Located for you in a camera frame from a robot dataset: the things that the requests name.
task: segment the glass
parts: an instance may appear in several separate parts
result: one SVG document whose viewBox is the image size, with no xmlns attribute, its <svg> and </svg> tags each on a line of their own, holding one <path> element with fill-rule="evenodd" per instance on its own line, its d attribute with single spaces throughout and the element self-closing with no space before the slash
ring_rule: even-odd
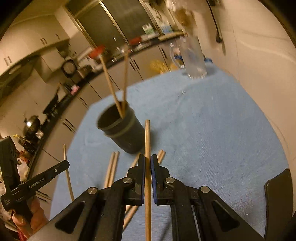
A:
<svg viewBox="0 0 296 241">
<path fill-rule="evenodd" d="M 116 47 L 125 44 L 123 37 L 100 4 L 85 12 L 78 21 L 96 46 L 105 45 L 113 52 Z"/>
<path fill-rule="evenodd" d="M 179 48 L 184 65 L 180 65 L 174 56 L 173 48 Z M 207 76 L 205 60 L 200 47 L 200 42 L 196 36 L 180 37 L 176 40 L 176 44 L 171 44 L 170 54 L 172 61 L 180 69 L 185 67 L 189 78 L 204 78 Z"/>
<path fill-rule="evenodd" d="M 152 21 L 139 0 L 104 0 L 104 5 L 127 40 L 145 34 L 142 26 Z"/>
</svg>

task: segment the dark gray cup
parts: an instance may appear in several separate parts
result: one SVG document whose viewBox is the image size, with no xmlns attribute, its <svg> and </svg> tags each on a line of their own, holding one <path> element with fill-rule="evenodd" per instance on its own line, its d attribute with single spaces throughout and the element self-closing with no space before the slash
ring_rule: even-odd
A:
<svg viewBox="0 0 296 241">
<path fill-rule="evenodd" d="M 136 153 L 145 144 L 145 130 L 128 102 L 123 119 L 120 117 L 116 105 L 113 104 L 99 116 L 97 127 L 127 153 Z"/>
</svg>

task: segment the wall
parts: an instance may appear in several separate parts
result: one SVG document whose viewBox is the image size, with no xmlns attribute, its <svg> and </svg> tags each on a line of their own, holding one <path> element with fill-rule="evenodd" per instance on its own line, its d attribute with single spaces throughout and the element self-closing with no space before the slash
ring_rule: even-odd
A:
<svg viewBox="0 0 296 241">
<path fill-rule="evenodd" d="M 46 116 L 42 114 L 43 110 L 54 97 L 59 82 L 64 83 L 67 78 L 61 71 L 45 83 L 34 69 L 31 76 L 20 85 L 0 106 L 0 134 L 2 137 L 21 135 L 24 127 L 24 114 L 26 118 L 32 115 L 38 115 L 41 123 Z M 61 100 L 65 92 L 60 90 L 58 95 Z M 16 148 L 21 151 L 23 147 L 12 138 Z"/>
<path fill-rule="evenodd" d="M 79 31 L 77 26 L 74 24 L 74 20 L 70 18 L 70 13 L 68 13 L 63 6 L 58 8 L 54 15 L 68 34 L 69 38 L 72 38 Z"/>
<path fill-rule="evenodd" d="M 223 38 L 223 44 L 218 44 L 205 0 L 187 2 L 194 12 L 203 53 L 241 83 L 278 135 L 295 193 L 296 49 L 290 38 L 258 0 L 221 0 L 221 6 L 213 7 Z"/>
</svg>

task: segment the kitchen counter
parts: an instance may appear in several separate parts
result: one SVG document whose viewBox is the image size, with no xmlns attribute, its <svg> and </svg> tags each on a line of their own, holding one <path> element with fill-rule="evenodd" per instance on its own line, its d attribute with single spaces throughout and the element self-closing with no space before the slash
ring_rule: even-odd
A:
<svg viewBox="0 0 296 241">
<path fill-rule="evenodd" d="M 159 36 L 158 38 L 154 38 L 151 39 L 150 41 L 148 41 L 147 43 L 143 44 L 142 48 L 138 48 L 137 50 L 134 50 L 130 53 L 130 56 L 133 56 L 135 54 L 138 54 L 139 52 L 146 50 L 150 47 L 156 46 L 160 43 L 166 42 L 168 40 L 174 39 L 178 36 L 183 35 L 182 31 L 178 31 L 178 32 L 174 32 L 174 33 L 170 33 L 167 35 L 162 35 Z M 108 61 L 106 63 L 106 67 L 110 68 L 116 64 L 118 64 L 119 62 L 121 62 L 123 60 L 123 56 L 117 59 L 112 59 L 110 61 Z M 47 124 L 47 127 L 44 131 L 44 135 L 41 138 L 41 140 L 38 142 L 38 147 L 35 151 L 35 154 L 33 156 L 33 158 L 30 160 L 30 164 L 29 164 L 29 168 L 30 171 L 28 173 L 28 179 L 32 178 L 33 175 L 33 171 L 35 168 L 35 165 L 37 163 L 37 160 L 41 154 L 41 151 L 43 150 L 43 147 L 48 139 L 48 137 L 50 136 L 50 133 L 52 132 L 53 128 L 55 127 L 57 121 L 60 119 L 61 115 L 63 114 L 63 112 L 67 109 L 67 107 L 69 106 L 69 104 L 72 102 L 72 100 L 74 100 L 76 98 L 76 96 L 80 93 L 80 91 L 83 89 L 83 87 L 88 83 L 91 82 L 95 77 L 97 77 L 98 75 L 100 75 L 103 72 L 103 69 L 98 70 L 97 72 L 91 72 L 89 73 L 83 80 L 81 80 L 77 85 L 79 86 L 79 90 L 75 95 L 66 95 L 64 96 L 64 98 L 60 101 L 59 106 L 57 108 L 57 113 L 56 115 L 50 120 L 50 122 Z"/>
</svg>

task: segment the metal pivot screw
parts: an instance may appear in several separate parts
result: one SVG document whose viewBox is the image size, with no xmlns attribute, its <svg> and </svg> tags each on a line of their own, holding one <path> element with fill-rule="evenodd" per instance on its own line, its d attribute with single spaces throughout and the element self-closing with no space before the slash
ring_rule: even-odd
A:
<svg viewBox="0 0 296 241">
<path fill-rule="evenodd" d="M 207 187 L 207 186 L 202 186 L 200 188 L 200 190 L 203 192 L 203 193 L 208 193 L 210 191 L 210 189 Z"/>
<path fill-rule="evenodd" d="M 124 179 L 123 179 L 123 182 L 125 183 L 125 184 L 129 184 L 129 183 L 131 183 L 133 180 L 130 178 L 130 177 L 125 177 Z"/>
<path fill-rule="evenodd" d="M 172 177 L 167 177 L 167 178 L 165 179 L 165 181 L 166 181 L 167 183 L 173 183 L 173 182 L 175 181 L 175 179 L 172 178 Z"/>
<path fill-rule="evenodd" d="M 97 189 L 94 187 L 87 189 L 88 194 L 95 194 L 96 192 L 97 192 Z"/>
</svg>

